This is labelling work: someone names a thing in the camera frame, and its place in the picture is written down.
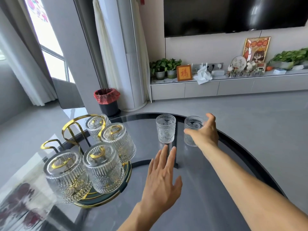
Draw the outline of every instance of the black trash can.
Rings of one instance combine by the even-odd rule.
[[[117,102],[120,95],[121,94],[114,88],[104,88],[97,90],[94,93],[94,97],[100,106],[100,110],[108,117],[113,117],[120,113]]]

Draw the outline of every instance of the white tissue paper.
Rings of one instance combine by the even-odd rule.
[[[200,70],[198,70],[198,75],[193,77],[195,80],[197,80],[199,85],[213,79],[212,75],[207,70],[207,66],[203,66]]]

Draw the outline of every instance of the embossed glass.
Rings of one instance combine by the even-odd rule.
[[[172,143],[175,135],[176,119],[170,114],[163,114],[156,118],[158,140],[162,143]]]
[[[108,143],[92,146],[83,163],[94,189],[101,194],[117,190],[124,181],[124,169],[115,148]]]
[[[71,150],[61,151],[44,165],[46,179],[61,203],[74,203],[91,189],[81,155]]]
[[[136,153],[136,145],[122,123],[107,126],[102,133],[101,139],[103,142],[114,146],[121,163],[130,161]]]
[[[105,114],[101,116],[104,117],[106,126],[111,125],[110,120]],[[96,142],[100,143],[102,140],[99,139],[98,134],[102,129],[103,125],[103,118],[102,117],[90,117],[86,122],[86,129],[90,133],[90,135],[96,140]]]
[[[184,121],[185,129],[193,129],[193,130],[198,130],[202,128],[203,123],[204,119],[197,116],[187,117]],[[184,134],[184,142],[191,147],[197,147],[197,145],[193,141],[193,138],[190,135]]]

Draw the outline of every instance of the hand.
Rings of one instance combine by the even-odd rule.
[[[215,146],[218,147],[218,132],[216,129],[216,118],[213,114],[207,113],[209,118],[203,127],[199,130],[185,129],[184,133],[190,135],[195,144],[203,150],[204,147]]]
[[[141,208],[150,211],[157,219],[175,204],[183,185],[181,176],[172,184],[176,147],[172,148],[168,159],[167,150],[165,145],[157,153],[155,160],[151,160],[140,202]]]

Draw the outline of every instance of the upright glass cup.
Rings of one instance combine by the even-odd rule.
[[[107,126],[102,132],[101,139],[115,148],[121,163],[130,161],[136,153],[136,145],[122,123]]]
[[[185,129],[198,130],[203,127],[203,123],[203,118],[197,116],[190,116],[185,119],[184,126]],[[190,135],[184,134],[184,142],[191,147],[197,147],[197,145],[193,141],[193,138]]]
[[[162,143],[172,143],[175,136],[176,118],[170,114],[163,114],[156,118],[158,140]]]
[[[46,179],[61,203],[74,203],[91,189],[81,155],[71,150],[61,151],[44,165]]]
[[[98,193],[111,193],[124,181],[124,169],[111,144],[98,143],[92,146],[84,154],[83,164]]]
[[[102,114],[101,117],[90,117],[86,122],[86,129],[98,143],[102,142],[98,134],[102,130],[103,119],[105,120],[105,126],[111,125],[109,118],[105,114]]]

